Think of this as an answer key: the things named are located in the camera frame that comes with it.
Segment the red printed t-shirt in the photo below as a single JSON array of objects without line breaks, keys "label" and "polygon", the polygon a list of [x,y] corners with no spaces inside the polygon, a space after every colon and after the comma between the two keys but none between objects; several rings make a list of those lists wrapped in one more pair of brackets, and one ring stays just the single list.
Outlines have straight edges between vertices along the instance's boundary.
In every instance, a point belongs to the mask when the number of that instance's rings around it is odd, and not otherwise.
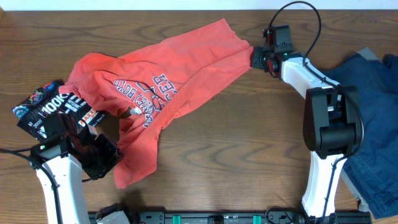
[{"label": "red printed t-shirt", "polygon": [[161,130],[246,73],[252,51],[221,19],[120,57],[87,54],[59,91],[119,118],[114,181],[124,189],[156,171]]}]

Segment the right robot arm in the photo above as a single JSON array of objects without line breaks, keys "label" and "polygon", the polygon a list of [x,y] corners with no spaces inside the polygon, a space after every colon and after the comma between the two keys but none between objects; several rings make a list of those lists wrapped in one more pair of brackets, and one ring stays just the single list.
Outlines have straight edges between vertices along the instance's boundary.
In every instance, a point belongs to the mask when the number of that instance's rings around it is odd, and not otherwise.
[{"label": "right robot arm", "polygon": [[305,100],[302,132],[311,162],[301,204],[306,221],[327,222],[335,212],[343,165],[363,143],[358,90],[328,78],[300,52],[255,47],[251,65],[289,84]]}]

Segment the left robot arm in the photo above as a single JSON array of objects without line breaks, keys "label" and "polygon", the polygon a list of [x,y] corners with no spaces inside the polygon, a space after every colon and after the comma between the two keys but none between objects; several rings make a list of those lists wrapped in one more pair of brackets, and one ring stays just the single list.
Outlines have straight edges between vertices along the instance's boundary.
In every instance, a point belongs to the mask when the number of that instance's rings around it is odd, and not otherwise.
[{"label": "left robot arm", "polygon": [[49,223],[96,223],[89,213],[83,183],[103,178],[121,153],[104,134],[58,134],[34,146],[30,157],[45,196]]}]

